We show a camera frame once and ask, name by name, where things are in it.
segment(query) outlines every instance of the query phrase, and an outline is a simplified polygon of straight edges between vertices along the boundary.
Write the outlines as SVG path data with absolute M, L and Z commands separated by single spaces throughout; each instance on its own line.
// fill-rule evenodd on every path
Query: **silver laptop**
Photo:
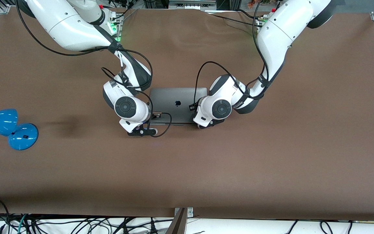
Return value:
M 150 98 L 153 101 L 153 111 L 167 112 L 172 116 L 171 125 L 192 125 L 194 111 L 189 105 L 193 104 L 195 88 L 153 88 Z M 206 88 L 197 88 L 196 102 L 207 95 Z M 162 114 L 160 118 L 152 119 L 151 125 L 168 125 L 169 116 Z

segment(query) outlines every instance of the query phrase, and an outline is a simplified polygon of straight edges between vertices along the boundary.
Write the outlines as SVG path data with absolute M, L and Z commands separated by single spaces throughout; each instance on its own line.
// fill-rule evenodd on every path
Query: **brown table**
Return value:
M 198 10 L 138 10 L 122 44 L 150 59 L 152 87 L 193 87 L 208 60 L 244 83 L 262 69 L 250 26 Z M 374 22 L 336 14 L 306 29 L 286 60 L 250 114 L 128 137 L 101 92 L 100 67 L 118 72 L 118 59 L 55 55 L 13 8 L 0 17 L 0 109 L 16 108 L 40 136 L 26 151 L 0 136 L 0 198 L 15 213 L 171 216 L 192 206 L 201 217 L 374 219 Z M 221 74 L 209 65 L 199 86 Z

